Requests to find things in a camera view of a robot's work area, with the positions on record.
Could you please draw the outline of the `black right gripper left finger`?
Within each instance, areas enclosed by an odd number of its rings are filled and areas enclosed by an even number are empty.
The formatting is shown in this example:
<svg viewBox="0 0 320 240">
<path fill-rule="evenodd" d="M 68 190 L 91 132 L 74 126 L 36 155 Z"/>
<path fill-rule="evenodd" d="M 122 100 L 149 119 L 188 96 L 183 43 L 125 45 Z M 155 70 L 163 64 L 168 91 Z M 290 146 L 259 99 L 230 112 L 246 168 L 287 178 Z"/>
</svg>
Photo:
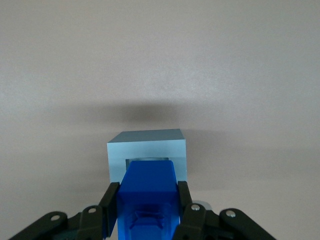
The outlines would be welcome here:
<svg viewBox="0 0 320 240">
<path fill-rule="evenodd" d="M 73 217 L 61 211 L 49 212 L 11 237 L 12 240 L 105 240 L 117 220 L 117 192 L 112 182 L 97 205 L 90 205 Z"/>
</svg>

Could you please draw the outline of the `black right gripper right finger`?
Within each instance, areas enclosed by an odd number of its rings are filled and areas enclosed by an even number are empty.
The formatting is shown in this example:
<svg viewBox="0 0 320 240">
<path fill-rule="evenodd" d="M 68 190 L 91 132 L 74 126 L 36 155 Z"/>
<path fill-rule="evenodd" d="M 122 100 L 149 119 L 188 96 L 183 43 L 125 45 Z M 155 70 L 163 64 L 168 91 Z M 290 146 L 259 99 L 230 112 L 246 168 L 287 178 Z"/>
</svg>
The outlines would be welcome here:
<svg viewBox="0 0 320 240">
<path fill-rule="evenodd" d="M 219 214 L 191 198 L 188 183 L 178 181 L 181 219 L 173 240 L 274 240 L 275 237 L 247 214 L 227 208 Z"/>
</svg>

